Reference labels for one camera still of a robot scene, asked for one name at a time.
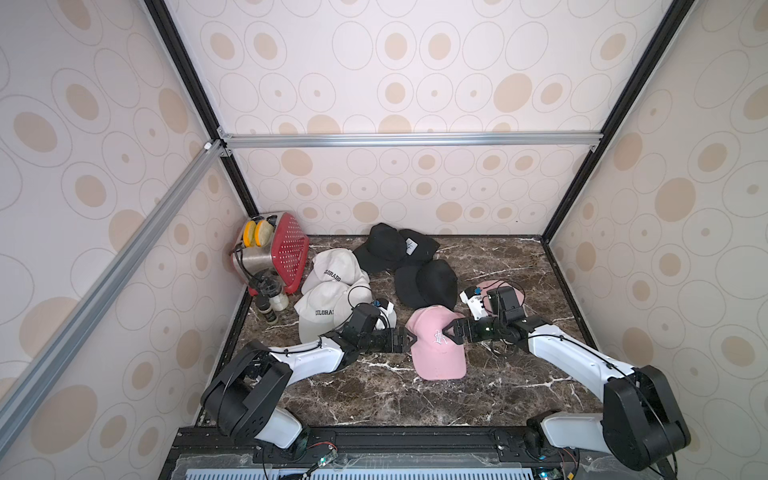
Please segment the pink cap front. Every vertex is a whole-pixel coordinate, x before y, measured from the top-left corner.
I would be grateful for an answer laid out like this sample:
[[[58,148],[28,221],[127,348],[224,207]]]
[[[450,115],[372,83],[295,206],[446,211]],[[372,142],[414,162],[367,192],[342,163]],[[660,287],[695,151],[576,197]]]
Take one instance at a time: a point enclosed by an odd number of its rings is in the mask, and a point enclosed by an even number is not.
[[[416,373],[427,381],[456,380],[466,375],[463,345],[457,345],[442,330],[460,315],[443,305],[416,310],[406,329],[416,337],[410,352]]]

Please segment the black cap plain front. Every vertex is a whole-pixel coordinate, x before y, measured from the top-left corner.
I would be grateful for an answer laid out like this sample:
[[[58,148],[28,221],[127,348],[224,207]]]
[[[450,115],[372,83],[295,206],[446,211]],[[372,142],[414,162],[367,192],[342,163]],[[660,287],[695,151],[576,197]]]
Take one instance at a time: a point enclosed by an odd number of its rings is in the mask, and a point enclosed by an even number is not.
[[[453,310],[458,299],[458,278],[443,259],[422,266],[403,266],[395,271],[395,293],[410,308],[442,305]]]

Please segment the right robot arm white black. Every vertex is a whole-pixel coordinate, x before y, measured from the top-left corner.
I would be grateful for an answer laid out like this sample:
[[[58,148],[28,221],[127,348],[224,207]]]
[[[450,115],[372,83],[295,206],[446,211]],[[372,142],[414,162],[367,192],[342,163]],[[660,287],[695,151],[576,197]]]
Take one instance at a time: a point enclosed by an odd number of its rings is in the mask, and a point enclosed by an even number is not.
[[[525,444],[532,456],[554,448],[591,450],[610,453],[633,471],[677,477],[676,454],[690,444],[691,435],[661,370],[614,359],[555,324],[526,315],[511,286],[487,292],[488,300],[479,288],[462,292],[471,317],[451,320],[437,339],[459,346],[500,341],[554,365],[602,403],[599,413],[549,412],[529,419]]]

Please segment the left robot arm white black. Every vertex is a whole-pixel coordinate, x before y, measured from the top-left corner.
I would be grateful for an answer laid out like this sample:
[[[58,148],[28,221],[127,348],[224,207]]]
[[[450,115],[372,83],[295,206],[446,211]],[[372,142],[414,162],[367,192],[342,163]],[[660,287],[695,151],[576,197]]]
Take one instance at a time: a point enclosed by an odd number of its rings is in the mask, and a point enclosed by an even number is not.
[[[268,347],[246,344],[211,380],[200,405],[238,446],[269,443],[283,450],[303,441],[306,427],[279,406],[286,388],[315,375],[345,369],[369,353],[408,353],[417,337],[405,327],[378,330],[383,311],[362,303],[314,342]]]

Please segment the white cap back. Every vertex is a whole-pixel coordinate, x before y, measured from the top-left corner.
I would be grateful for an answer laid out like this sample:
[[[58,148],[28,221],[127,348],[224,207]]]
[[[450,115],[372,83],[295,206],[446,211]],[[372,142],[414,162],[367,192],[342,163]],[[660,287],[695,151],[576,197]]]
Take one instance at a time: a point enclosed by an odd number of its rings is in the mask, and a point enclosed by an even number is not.
[[[329,249],[313,258],[312,270],[301,287],[301,293],[306,295],[322,282],[334,281],[351,286],[360,280],[370,282],[354,253],[345,248]]]

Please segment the black cap with white label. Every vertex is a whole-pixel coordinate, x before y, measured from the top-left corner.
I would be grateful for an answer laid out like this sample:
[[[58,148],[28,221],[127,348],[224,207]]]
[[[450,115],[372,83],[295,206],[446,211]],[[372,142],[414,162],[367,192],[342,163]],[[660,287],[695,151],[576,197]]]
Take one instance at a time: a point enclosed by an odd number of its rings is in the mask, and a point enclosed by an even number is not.
[[[399,235],[405,241],[405,256],[400,261],[400,266],[423,265],[433,260],[440,247],[440,243],[434,238],[412,229],[401,229]]]

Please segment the black cap back left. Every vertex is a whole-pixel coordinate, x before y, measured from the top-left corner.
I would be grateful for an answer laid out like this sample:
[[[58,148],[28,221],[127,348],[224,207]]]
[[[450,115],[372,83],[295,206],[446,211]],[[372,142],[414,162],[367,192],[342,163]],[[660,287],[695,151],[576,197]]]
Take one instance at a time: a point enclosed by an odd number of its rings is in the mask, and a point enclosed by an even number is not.
[[[385,224],[374,225],[367,240],[353,250],[360,268],[369,275],[395,270],[406,256],[406,241],[397,229]]]

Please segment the small dark bottle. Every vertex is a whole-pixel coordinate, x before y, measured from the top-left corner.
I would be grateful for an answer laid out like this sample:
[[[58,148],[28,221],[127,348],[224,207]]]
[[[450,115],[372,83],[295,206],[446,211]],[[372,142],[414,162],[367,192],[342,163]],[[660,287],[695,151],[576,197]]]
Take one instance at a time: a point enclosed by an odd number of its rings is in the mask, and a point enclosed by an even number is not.
[[[277,322],[278,317],[275,313],[271,303],[270,299],[267,296],[263,295],[257,295],[254,298],[254,303],[257,309],[257,312],[259,313],[260,317],[269,325],[274,324]]]

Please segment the clear bottle black cap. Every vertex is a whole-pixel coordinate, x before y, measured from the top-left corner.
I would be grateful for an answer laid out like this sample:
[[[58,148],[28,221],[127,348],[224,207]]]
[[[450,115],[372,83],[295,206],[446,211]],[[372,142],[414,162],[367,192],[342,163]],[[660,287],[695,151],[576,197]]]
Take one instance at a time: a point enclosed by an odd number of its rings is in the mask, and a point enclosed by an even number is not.
[[[256,274],[254,289],[269,301],[275,312],[285,311],[290,305],[282,280],[271,270],[262,270]]]

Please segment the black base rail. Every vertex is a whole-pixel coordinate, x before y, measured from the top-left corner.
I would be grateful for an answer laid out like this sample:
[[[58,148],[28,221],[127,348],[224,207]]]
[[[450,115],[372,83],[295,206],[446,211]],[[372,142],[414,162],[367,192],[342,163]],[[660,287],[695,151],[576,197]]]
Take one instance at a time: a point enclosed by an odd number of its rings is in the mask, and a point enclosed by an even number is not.
[[[237,476],[250,470],[254,478],[284,475],[289,468],[307,470],[325,454],[337,452],[327,465],[332,473],[359,469],[479,470],[521,467],[528,477],[542,473],[578,479],[653,479],[655,473],[634,472],[601,452],[546,447],[534,451],[524,427],[352,427],[314,428],[298,446],[286,450],[253,440],[237,446],[213,427],[179,430],[160,476],[183,479],[191,469],[231,469]]]

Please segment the horizontal aluminium rail back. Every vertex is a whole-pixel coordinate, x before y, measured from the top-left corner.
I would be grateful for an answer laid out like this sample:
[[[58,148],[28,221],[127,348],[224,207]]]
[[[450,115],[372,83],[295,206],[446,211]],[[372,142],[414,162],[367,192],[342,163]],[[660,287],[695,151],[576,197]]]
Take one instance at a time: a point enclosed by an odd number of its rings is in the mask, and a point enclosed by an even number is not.
[[[480,147],[520,145],[587,145],[600,143],[599,131],[223,134],[230,149]]]

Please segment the aluminium rail left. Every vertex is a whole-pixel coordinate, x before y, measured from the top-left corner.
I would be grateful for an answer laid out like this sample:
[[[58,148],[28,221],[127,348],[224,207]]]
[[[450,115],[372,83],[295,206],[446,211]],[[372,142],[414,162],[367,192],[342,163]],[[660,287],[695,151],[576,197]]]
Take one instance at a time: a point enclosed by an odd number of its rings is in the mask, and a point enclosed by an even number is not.
[[[1,454],[6,455],[118,295],[171,224],[204,174],[224,152],[212,140],[186,167],[1,404]]]

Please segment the black frame post left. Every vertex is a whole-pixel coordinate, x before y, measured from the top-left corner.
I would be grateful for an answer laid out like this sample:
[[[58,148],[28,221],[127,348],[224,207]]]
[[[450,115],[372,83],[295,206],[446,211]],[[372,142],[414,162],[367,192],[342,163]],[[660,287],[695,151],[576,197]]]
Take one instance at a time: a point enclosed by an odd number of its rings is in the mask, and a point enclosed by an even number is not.
[[[234,155],[228,149],[226,141],[219,132],[220,122],[211,105],[208,94],[197,74],[197,70],[187,52],[184,41],[171,16],[171,11],[165,1],[144,0],[149,15],[158,30],[158,33],[168,51],[174,67],[179,74],[185,90],[192,100],[195,111],[212,140],[220,140],[225,147],[221,163],[232,183],[235,193],[248,217],[259,214],[253,196],[246,185],[245,178],[240,170]]]

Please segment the black frame post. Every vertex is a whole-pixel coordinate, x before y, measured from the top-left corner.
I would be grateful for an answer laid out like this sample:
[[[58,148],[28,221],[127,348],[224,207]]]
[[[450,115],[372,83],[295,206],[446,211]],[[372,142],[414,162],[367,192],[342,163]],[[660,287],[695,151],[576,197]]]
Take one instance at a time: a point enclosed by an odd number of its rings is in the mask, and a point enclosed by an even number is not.
[[[174,67],[179,74],[185,90],[192,100],[195,111],[212,140],[220,140],[225,147],[221,163],[232,183],[235,193],[248,217],[259,214],[253,196],[246,185],[245,178],[240,170],[234,155],[228,149],[226,141],[219,132],[220,122],[211,105],[208,94],[197,74],[197,70],[187,52],[184,41],[171,16],[171,11],[165,1],[144,0],[149,15],[158,30],[158,33],[168,51]]]
[[[587,153],[553,218],[545,228],[541,236],[543,245],[549,246],[552,243],[557,231],[565,222],[587,181],[599,165],[611,141],[623,125],[694,5],[694,0],[675,0],[671,1],[666,8],[661,22],[653,32],[646,47],[641,51],[642,55],[636,67],[600,130],[602,137],[599,143]]]

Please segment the black frame post right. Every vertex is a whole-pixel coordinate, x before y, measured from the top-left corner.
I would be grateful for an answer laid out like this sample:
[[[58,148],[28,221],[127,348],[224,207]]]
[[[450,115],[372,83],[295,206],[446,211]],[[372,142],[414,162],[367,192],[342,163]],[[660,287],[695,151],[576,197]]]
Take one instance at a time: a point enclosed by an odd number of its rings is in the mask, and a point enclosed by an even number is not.
[[[641,51],[642,55],[636,67],[600,130],[602,137],[599,143],[587,153],[553,218],[545,228],[541,236],[543,245],[549,246],[552,243],[557,231],[565,222],[587,181],[599,165],[611,141],[623,125],[694,5],[694,0],[675,0],[671,1],[666,8],[661,22],[653,32],[646,47]]]

